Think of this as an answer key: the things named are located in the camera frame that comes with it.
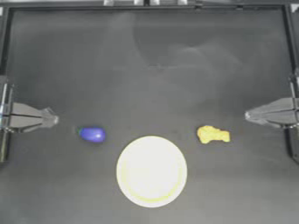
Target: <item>yellow object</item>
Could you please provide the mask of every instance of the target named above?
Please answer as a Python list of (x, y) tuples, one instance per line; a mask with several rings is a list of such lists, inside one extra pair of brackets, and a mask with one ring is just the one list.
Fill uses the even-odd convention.
[(187, 181), (187, 164), (176, 145), (159, 136), (136, 139), (119, 157), (116, 181), (126, 197), (139, 206), (171, 203)]
[(198, 137), (203, 144), (218, 140), (226, 143), (230, 142), (230, 133), (226, 130), (214, 128), (212, 126), (203, 126), (198, 129)]

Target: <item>metal clamp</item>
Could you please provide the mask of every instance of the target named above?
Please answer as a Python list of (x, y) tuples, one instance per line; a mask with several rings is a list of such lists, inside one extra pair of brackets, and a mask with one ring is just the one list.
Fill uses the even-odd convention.
[(8, 158), (9, 134), (51, 128), (59, 123), (59, 117), (49, 108), (39, 110), (13, 102), (13, 86), (5, 76), (0, 77), (0, 94), (0, 163), (3, 163)]

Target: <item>blue toy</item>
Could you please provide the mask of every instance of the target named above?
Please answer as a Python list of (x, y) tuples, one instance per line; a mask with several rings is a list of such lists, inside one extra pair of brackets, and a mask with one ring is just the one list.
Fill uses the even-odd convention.
[(107, 133), (104, 129), (91, 127), (79, 129), (79, 136), (92, 143), (103, 143), (107, 138)]

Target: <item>black tray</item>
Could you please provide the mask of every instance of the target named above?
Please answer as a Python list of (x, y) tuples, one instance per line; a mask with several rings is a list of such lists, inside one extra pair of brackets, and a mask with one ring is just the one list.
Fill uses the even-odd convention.
[[(286, 6), (7, 12), (1, 72), (15, 100), (49, 106), (60, 124), (13, 135), (1, 224), (296, 223), (284, 133), (244, 120), (247, 109), (291, 95)], [(204, 124), (228, 130), (231, 143), (200, 144)], [(80, 141), (81, 125), (106, 128), (102, 145)], [(188, 165), (182, 195), (158, 209), (131, 203), (116, 180), (122, 150), (147, 135), (168, 138)]]

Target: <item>black frame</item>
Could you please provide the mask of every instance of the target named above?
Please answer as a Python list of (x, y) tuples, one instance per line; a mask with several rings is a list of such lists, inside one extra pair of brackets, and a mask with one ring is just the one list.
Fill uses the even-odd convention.
[[(8, 48), (9, 48), (9, 34), (11, 34), (11, 24), (15, 11), (84, 11), (84, 10), (196, 10), (196, 11), (266, 11), (266, 10), (280, 10), (283, 13), (284, 20), (284, 34), (287, 39), (288, 53), (290, 53), (290, 63), (292, 72), (290, 74), (290, 85), (292, 89), (292, 97), (299, 98), (299, 87), (298, 87), (298, 77), (299, 77), (299, 53), (295, 43), (295, 26), (292, 9), (290, 3), (267, 3), (259, 1), (259, 3), (204, 3), (198, 0), (188, 0), (187, 5), (178, 5), (176, 0), (162, 0), (162, 5), (151, 6), (151, 0), (144, 0), (143, 5), (135, 6), (134, 1), (128, 2), (115, 2), (114, 6), (104, 6), (104, 2), (56, 2), (56, 3), (3, 3), (4, 13), (3, 13), (3, 32), (0, 36), (0, 75), (5, 75), (7, 60), (8, 60)], [(0, 163), (5, 161), (9, 149), (9, 137), (11, 133), (0, 131)], [(299, 163), (299, 128), (284, 130), (286, 146), (290, 157), (296, 163)]]

